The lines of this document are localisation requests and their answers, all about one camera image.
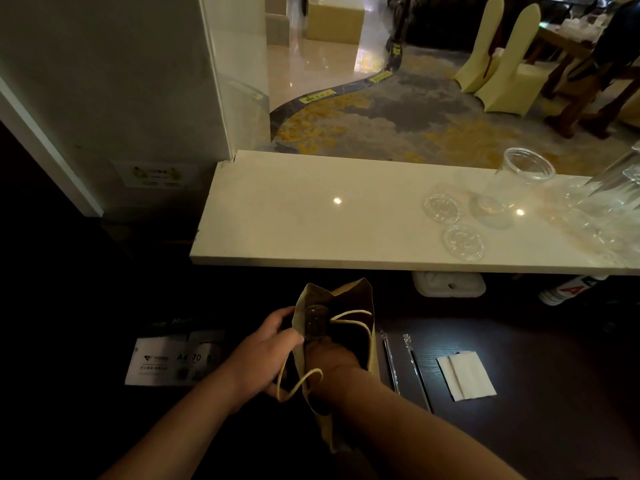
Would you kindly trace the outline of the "person's left hand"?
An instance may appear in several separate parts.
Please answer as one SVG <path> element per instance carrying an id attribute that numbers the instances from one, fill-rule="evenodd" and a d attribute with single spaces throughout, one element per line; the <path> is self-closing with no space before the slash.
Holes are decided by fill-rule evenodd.
<path id="1" fill-rule="evenodd" d="M 262 325 L 238 345 L 224 364 L 225 377 L 233 391 L 236 406 L 242 406 L 271 387 L 292 351 L 278 350 L 278 334 L 293 306 L 270 313 Z"/>

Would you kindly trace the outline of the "person's right hand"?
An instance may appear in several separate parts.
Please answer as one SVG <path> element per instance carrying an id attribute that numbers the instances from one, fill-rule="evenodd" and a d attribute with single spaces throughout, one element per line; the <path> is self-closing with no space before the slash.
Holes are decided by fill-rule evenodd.
<path id="1" fill-rule="evenodd" d="M 328 385 L 347 372 L 361 370 L 356 355 L 329 337 L 311 341 L 305 348 L 305 371 L 318 369 L 321 383 Z"/>

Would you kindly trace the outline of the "clear lidded drink cup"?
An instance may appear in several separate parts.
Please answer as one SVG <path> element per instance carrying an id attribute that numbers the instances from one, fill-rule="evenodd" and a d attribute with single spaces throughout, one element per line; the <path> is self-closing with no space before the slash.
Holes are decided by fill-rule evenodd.
<path id="1" fill-rule="evenodd" d="M 309 305 L 305 307 L 304 338 L 305 343 L 329 337 L 331 310 L 325 305 Z"/>

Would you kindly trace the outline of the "brown paper bag with handles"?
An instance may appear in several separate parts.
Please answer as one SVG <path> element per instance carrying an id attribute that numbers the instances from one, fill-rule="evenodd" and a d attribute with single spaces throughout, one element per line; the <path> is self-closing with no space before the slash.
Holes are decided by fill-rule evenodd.
<path id="1" fill-rule="evenodd" d="M 363 278 L 335 290 L 325 290 L 315 284 L 308 283 L 298 298 L 291 323 L 292 328 L 302 336 L 304 336 L 305 307 L 309 305 L 329 307 L 332 313 L 329 337 L 333 342 L 341 344 L 353 352 L 361 368 L 380 380 L 371 284 Z M 283 364 L 275 383 L 276 399 L 280 403 L 286 402 L 300 390 L 315 416 L 321 438 L 330 452 L 350 452 L 355 448 L 353 441 L 334 425 L 327 407 L 311 396 L 308 380 L 312 376 L 322 378 L 322 373 L 318 369 L 305 371 L 306 345 L 308 343 L 304 343 L 292 351 L 296 371 L 288 373 L 287 377 L 297 379 L 297 382 L 290 390 L 281 386 L 287 366 L 286 362 Z"/>

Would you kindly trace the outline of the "person's right forearm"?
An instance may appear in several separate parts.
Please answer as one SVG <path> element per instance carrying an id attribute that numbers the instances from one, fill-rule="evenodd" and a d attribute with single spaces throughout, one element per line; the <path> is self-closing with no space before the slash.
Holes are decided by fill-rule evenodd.
<path id="1" fill-rule="evenodd" d="M 397 395 L 370 372 L 322 365 L 313 393 L 386 474 L 402 480 L 525 480 L 468 434 Z"/>

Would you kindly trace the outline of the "person's left forearm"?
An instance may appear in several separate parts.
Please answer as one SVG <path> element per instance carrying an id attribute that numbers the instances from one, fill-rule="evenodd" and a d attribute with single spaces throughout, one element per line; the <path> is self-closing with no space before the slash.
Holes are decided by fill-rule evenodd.
<path id="1" fill-rule="evenodd" d="M 220 366 L 98 480 L 190 480 L 221 425 L 245 401 L 233 368 Z"/>

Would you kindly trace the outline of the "wrapped drinking straw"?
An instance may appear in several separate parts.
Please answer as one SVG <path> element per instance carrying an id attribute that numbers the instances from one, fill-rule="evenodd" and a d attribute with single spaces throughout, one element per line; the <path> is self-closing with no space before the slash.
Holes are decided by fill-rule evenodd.
<path id="1" fill-rule="evenodd" d="M 418 364 L 417 355 L 415 354 L 414 348 L 412 346 L 412 338 L 410 334 L 404 333 L 403 340 L 404 340 L 404 344 L 407 349 L 407 352 L 410 356 L 410 363 L 413 370 L 413 375 L 415 376 L 415 380 L 418 386 L 420 387 L 420 396 L 422 398 L 422 405 L 424 406 L 424 409 L 426 409 L 426 411 L 428 411 L 429 413 L 434 413 L 431 401 L 428 396 L 426 383 Z"/>
<path id="2" fill-rule="evenodd" d="M 386 334 L 385 331 L 380 330 L 380 338 L 381 338 L 381 342 L 382 342 L 383 350 L 385 354 L 385 363 L 387 365 L 390 387 L 397 395 L 401 395 L 401 391 L 399 389 L 396 366 L 395 366 L 394 357 L 392 354 L 392 349 L 390 346 L 388 334 Z"/>

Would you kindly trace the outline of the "dark printer paper package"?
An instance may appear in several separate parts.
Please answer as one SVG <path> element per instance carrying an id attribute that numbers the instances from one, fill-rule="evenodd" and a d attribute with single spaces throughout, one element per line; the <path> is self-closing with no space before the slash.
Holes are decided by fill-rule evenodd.
<path id="1" fill-rule="evenodd" d="M 156 317 L 139 329 L 124 384 L 192 387 L 217 369 L 227 326 L 203 317 Z"/>

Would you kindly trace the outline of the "white plastic container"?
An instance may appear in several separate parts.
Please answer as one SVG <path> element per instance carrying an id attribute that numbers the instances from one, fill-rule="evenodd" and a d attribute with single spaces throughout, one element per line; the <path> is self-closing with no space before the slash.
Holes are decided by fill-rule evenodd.
<path id="1" fill-rule="evenodd" d="M 426 298 L 478 298 L 486 292 L 480 273 L 413 271 L 412 280 Z"/>

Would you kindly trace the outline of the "white paper napkin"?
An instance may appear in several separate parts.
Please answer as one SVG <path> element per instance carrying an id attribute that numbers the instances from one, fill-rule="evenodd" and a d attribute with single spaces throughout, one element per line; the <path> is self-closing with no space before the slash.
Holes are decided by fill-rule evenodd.
<path id="1" fill-rule="evenodd" d="M 496 396 L 491 380 L 475 351 L 460 351 L 437 357 L 453 401 L 466 401 Z"/>

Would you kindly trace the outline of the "clear plastic lid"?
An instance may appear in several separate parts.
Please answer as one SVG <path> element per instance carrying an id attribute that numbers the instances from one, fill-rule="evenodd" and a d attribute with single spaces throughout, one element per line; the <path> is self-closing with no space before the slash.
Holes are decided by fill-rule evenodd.
<path id="1" fill-rule="evenodd" d="M 434 193 L 425 197 L 422 209 L 427 217 L 443 225 L 452 225 L 463 217 L 461 204 L 444 193 Z"/>
<path id="2" fill-rule="evenodd" d="M 444 229 L 441 240 L 449 254 L 461 260 L 475 262 L 485 256 L 484 238 L 472 226 L 463 224 L 449 225 Z"/>

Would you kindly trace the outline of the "white box with red print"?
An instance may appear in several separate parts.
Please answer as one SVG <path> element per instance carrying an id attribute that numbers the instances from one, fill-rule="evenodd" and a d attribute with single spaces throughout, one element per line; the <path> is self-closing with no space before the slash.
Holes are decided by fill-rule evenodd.
<path id="1" fill-rule="evenodd" d="M 556 287 L 538 293 L 539 300 L 548 306 L 558 306 L 608 279 L 608 275 L 578 275 Z"/>

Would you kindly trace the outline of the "cream upholstered block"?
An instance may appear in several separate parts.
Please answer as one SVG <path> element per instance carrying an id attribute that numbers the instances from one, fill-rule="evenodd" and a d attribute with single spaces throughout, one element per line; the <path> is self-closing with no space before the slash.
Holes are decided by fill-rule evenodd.
<path id="1" fill-rule="evenodd" d="M 365 0 L 307 0 L 306 37 L 359 45 L 365 12 Z"/>

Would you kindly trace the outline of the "dark sofa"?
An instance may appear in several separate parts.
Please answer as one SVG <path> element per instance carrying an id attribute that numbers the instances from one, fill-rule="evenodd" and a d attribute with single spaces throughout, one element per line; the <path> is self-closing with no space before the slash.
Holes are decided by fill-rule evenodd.
<path id="1" fill-rule="evenodd" d="M 409 45 L 469 52 L 487 0 L 412 0 L 405 40 Z"/>

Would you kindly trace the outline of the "wooden table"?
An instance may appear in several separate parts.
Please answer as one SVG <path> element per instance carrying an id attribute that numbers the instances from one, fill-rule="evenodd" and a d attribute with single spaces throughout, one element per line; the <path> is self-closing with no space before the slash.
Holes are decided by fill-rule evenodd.
<path id="1" fill-rule="evenodd" d="M 577 42 L 547 28 L 539 27 L 534 39 L 534 49 L 526 63 L 533 65 L 546 45 L 559 48 L 566 54 L 556 69 L 549 74 L 540 92 L 545 98 L 552 99 L 557 94 L 556 87 L 558 87 L 569 65 L 576 59 L 581 62 L 586 61 L 593 51 L 594 44 L 589 41 Z M 545 124 L 566 139 L 573 136 L 575 125 L 599 139 L 607 139 L 610 136 L 609 125 L 617 119 L 624 104 L 640 90 L 640 65 L 628 66 L 613 77 L 612 80 L 628 80 L 628 86 L 612 102 L 604 105 L 597 112 L 587 113 L 585 110 L 588 105 L 603 91 L 602 74 L 605 71 L 606 67 L 602 67 L 597 69 L 593 75 L 588 76 L 588 83 L 584 90 L 580 94 L 570 97 L 570 103 L 560 114 L 545 117 Z"/>

